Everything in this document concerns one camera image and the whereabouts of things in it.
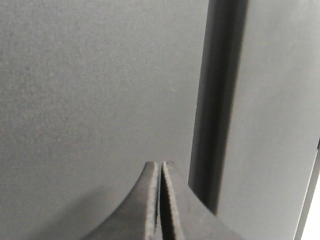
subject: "gray surface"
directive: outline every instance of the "gray surface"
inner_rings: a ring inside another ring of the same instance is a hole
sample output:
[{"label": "gray surface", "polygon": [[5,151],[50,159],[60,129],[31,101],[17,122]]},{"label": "gray surface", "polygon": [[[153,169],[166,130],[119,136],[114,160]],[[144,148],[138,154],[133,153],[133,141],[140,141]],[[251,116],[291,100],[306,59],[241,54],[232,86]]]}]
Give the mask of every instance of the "gray surface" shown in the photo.
[{"label": "gray surface", "polygon": [[0,2],[0,239],[83,237],[146,161],[187,179],[207,8]]},{"label": "gray surface", "polygon": [[293,240],[320,134],[320,1],[250,1],[218,217]]}]

